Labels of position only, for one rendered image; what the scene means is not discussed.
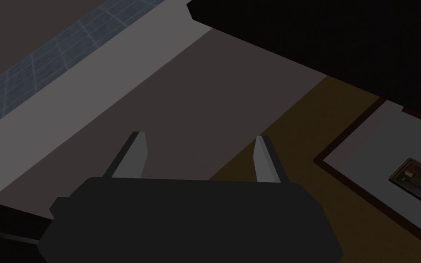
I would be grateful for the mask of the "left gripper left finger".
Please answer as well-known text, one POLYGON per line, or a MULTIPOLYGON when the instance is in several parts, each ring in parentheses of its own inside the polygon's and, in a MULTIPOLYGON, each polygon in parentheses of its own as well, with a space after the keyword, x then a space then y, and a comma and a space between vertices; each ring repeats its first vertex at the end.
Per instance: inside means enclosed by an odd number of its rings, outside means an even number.
POLYGON ((140 178, 147 159, 147 141, 145 132, 134 131, 121 147, 104 178, 140 178))

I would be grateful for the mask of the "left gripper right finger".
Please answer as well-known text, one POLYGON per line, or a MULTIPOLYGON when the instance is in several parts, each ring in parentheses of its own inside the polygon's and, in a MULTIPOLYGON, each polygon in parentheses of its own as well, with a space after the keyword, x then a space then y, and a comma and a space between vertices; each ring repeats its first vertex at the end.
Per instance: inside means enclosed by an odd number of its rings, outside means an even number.
POLYGON ((257 182, 289 183, 289 178, 268 136, 256 136, 253 163, 257 182))

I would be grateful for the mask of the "framed dark portrait picture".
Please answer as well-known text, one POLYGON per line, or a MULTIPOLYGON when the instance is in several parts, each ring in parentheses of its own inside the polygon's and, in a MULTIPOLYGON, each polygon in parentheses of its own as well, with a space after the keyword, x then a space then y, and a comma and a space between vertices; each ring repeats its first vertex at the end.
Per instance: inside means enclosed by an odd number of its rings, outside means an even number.
POLYGON ((421 163, 416 159, 407 158, 389 181, 421 201, 421 163))

